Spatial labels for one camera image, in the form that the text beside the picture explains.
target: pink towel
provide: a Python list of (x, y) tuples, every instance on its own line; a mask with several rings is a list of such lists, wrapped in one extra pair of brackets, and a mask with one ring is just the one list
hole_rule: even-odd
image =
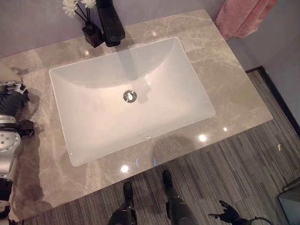
[(232, 37), (244, 38), (257, 31), (276, 2), (277, 0), (226, 0), (215, 24), (225, 40)]

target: gray marble countertop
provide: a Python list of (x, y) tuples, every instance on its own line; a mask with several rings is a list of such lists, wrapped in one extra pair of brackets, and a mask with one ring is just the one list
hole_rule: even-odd
[[(30, 103), (22, 119), (35, 122), (36, 135), (23, 140), (11, 218), (30, 217), (87, 195), (201, 147), (272, 119), (272, 115), (205, 10), (172, 15), (125, 27), (115, 48), (92, 48), (83, 37), (29, 50), (0, 60), (21, 69)], [(65, 145), (48, 74), (61, 65), (128, 47), (178, 37), (204, 86), (216, 115), (165, 135), (73, 167)], [(205, 135), (205, 141), (199, 140)], [(120, 168), (129, 167), (123, 173)]]

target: white sink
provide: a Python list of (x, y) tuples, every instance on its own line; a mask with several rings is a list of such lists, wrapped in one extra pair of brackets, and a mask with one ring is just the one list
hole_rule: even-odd
[(49, 74), (73, 166), (215, 115), (177, 37)]

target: white flower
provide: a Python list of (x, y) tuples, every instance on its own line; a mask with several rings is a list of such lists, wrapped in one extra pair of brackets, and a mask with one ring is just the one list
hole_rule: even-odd
[(75, 10), (77, 9), (78, 0), (63, 0), (62, 4), (64, 7), (62, 8), (65, 11), (65, 14), (73, 18), (75, 15)]
[(81, 3), (85, 4), (86, 8), (94, 8), (96, 0), (81, 0)]

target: gray carpet floor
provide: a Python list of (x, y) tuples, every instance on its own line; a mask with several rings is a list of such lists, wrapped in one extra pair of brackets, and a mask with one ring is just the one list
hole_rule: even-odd
[[(300, 176), (300, 141), (258, 72), (248, 75), (274, 119), (127, 179), (135, 191), (138, 224), (169, 224), (161, 181), (164, 169), (173, 174), (175, 188), (201, 225), (224, 224), (207, 217), (222, 212), (220, 199), (244, 218), (260, 216), (277, 225), (288, 224), (277, 195)], [(124, 182), (28, 218), (23, 224), (105, 225), (123, 202)]]

